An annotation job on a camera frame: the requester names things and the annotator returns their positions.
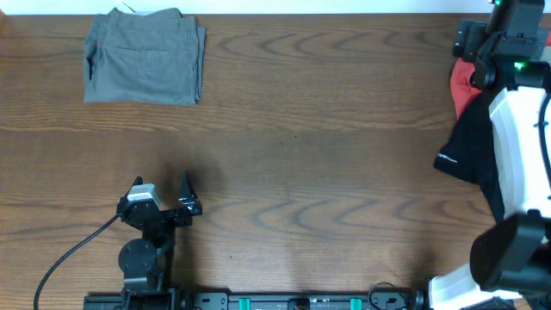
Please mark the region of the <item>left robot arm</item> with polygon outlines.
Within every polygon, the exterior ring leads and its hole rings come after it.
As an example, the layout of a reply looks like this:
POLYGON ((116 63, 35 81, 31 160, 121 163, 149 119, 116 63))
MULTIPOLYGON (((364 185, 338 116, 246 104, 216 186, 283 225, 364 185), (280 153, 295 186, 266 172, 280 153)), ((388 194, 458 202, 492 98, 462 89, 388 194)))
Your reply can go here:
POLYGON ((183 173, 178 201, 181 207, 162 210, 161 199, 152 183, 136 177, 132 187, 117 204, 121 221, 141 232, 139 239, 126 243, 118 264, 124 274, 121 293, 124 309, 191 309, 187 293, 171 281, 176 229, 191 226, 202 214, 201 202, 183 173))

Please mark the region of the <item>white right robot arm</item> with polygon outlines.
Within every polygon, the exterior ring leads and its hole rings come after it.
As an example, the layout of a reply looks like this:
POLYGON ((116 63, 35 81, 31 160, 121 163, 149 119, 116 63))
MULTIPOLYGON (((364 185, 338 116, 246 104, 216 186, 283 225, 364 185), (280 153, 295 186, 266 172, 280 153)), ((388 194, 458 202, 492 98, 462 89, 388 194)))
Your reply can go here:
POLYGON ((460 21, 450 90, 457 122, 434 167, 480 187, 496 221, 466 264, 429 281, 426 309, 550 306, 550 33, 543 0, 496 1, 460 21))

